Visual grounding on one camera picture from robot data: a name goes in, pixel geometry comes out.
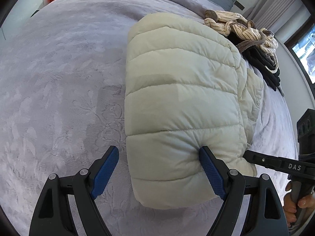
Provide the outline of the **person's right hand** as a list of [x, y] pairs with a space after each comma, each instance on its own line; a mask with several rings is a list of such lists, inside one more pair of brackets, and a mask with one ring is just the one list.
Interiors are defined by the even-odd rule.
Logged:
[[[297, 218], [296, 218], [296, 212], [297, 212], [296, 204], [292, 201], [291, 194], [290, 194], [291, 188], [292, 188], [292, 184], [291, 184], [291, 182], [289, 182], [285, 188], [285, 191], [287, 192], [287, 194], [284, 196], [284, 199], [283, 199], [283, 201], [284, 201], [283, 211], [284, 211], [284, 214], [286, 217], [287, 226], [289, 228], [297, 220]], [[298, 201], [298, 206], [301, 209], [305, 210], [305, 216], [302, 219], [302, 221], [305, 222], [314, 211], [314, 192], [312, 192], [311, 194], [300, 199]]]

